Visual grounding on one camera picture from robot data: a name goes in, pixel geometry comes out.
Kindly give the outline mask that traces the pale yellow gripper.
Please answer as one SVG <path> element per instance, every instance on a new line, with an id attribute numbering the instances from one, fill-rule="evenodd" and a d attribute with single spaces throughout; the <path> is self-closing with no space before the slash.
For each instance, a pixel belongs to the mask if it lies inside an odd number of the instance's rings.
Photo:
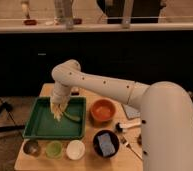
<path id="1" fill-rule="evenodd" d="M 61 103 L 61 104 L 50 103 L 50 109 L 51 109 L 51 112 L 53 113 L 54 117 L 55 117 L 55 112 L 57 112 L 57 111 L 62 112 L 62 115 L 63 115 L 63 112 L 67 108 L 67 105 L 68 105 L 67 102 L 64 102 L 64 103 Z"/>

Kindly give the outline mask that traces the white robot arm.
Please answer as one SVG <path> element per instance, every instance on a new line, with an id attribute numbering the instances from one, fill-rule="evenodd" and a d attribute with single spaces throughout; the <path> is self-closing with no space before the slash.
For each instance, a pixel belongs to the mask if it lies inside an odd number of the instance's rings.
<path id="1" fill-rule="evenodd" d="M 193 171 L 193 103 L 178 84 L 152 85 L 86 74 L 76 60 L 52 70 L 51 111 L 59 117 L 74 87 L 140 111 L 143 171 Z"/>

